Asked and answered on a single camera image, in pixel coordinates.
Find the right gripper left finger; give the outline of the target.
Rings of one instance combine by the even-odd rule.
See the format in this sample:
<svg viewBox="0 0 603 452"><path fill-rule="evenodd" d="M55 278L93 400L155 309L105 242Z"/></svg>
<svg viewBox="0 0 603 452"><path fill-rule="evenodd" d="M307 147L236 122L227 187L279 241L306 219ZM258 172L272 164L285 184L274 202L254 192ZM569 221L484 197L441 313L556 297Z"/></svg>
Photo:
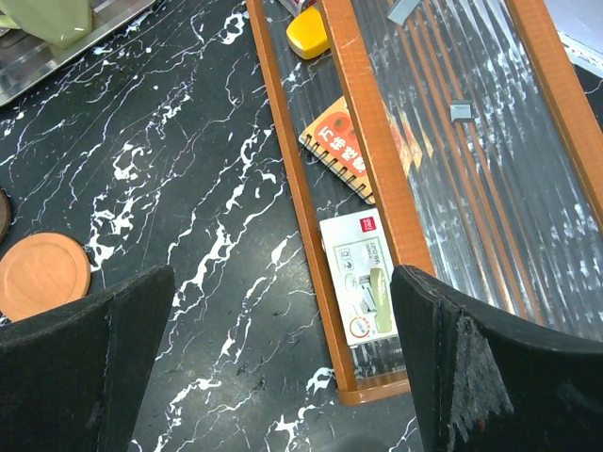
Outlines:
<svg viewBox="0 0 603 452"><path fill-rule="evenodd" d="M125 451L171 312L154 266L1 329L4 451Z"/></svg>

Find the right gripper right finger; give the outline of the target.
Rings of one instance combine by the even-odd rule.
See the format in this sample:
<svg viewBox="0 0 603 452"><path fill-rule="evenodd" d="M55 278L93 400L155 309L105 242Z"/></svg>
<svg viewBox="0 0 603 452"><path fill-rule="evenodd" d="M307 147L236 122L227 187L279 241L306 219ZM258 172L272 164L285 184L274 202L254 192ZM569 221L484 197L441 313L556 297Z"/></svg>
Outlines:
<svg viewBox="0 0 603 452"><path fill-rule="evenodd" d="M415 266L390 285L427 451L598 451L602 346L511 315Z"/></svg>

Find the light wood coaster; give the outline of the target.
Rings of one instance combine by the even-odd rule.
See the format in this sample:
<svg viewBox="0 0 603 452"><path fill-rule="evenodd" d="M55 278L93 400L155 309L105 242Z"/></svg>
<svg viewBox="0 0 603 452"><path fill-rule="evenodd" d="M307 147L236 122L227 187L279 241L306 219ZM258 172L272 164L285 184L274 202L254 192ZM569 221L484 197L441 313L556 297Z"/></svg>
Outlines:
<svg viewBox="0 0 603 452"><path fill-rule="evenodd" d="M89 258L65 234L32 234L1 259L1 313L12 322L81 299L89 288Z"/></svg>

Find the dark wood coaster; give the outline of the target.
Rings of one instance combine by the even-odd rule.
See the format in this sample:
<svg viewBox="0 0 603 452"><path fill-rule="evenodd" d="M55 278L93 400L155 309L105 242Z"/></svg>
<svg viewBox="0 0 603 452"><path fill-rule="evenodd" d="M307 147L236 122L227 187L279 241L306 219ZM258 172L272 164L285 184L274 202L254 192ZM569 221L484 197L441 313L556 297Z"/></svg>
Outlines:
<svg viewBox="0 0 603 452"><path fill-rule="evenodd" d="M8 195L3 188L0 189L0 242L3 242L8 234L12 219L12 210Z"/></svg>

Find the pale green cup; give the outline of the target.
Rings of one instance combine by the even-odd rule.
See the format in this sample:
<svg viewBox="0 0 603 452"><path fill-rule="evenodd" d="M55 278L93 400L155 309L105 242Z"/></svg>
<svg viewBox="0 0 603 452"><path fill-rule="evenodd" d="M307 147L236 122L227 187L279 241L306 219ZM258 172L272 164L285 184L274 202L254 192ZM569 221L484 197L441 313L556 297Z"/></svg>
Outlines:
<svg viewBox="0 0 603 452"><path fill-rule="evenodd" d="M1 1L1 26L24 32L67 48L92 30L88 1L5 0Z"/></svg>

